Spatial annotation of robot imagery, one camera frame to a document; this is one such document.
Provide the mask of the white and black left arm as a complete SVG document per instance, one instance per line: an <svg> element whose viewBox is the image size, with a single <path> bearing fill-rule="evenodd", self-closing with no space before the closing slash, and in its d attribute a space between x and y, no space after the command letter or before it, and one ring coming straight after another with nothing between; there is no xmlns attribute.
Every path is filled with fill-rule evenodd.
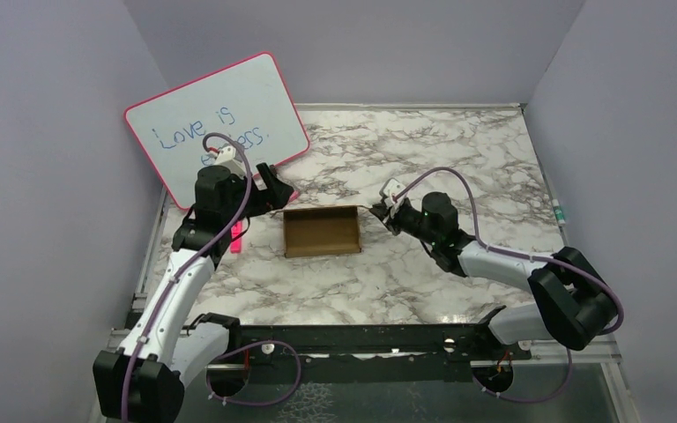
<svg viewBox="0 0 677 423"><path fill-rule="evenodd" d="M206 321L184 336L183 326L203 285L233 240L232 226L284 208L294 188L273 168L257 164L265 184L222 165L197 172L195 202L172 240L166 272L144 312L113 352L101 351L93 378L103 416L122 422L173 422L190 382L215 358L241 353L234 318Z"/></svg>

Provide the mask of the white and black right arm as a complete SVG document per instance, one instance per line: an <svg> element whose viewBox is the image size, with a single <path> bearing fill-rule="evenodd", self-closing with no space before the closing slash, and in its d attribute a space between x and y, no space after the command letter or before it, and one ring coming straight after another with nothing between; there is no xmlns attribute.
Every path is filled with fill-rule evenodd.
<svg viewBox="0 0 677 423"><path fill-rule="evenodd" d="M508 256L485 248L459 227L458 209L442 192L426 194L420 209L407 198L393 204L382 197L370 212L392 234L417 239L443 271L532 295L532 304L498 308L477 323L473 346L484 358L493 359L520 341L553 339L582 351L618 317L615 302L591 282L597 273L578 250L563 248L540 262L524 253Z"/></svg>

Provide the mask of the brown cardboard box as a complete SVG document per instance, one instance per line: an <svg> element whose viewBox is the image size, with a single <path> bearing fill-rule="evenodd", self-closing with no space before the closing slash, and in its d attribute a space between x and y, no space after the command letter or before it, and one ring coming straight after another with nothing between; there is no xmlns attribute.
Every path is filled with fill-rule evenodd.
<svg viewBox="0 0 677 423"><path fill-rule="evenodd" d="M356 205L286 210L283 223L286 258L339 256L362 250Z"/></svg>

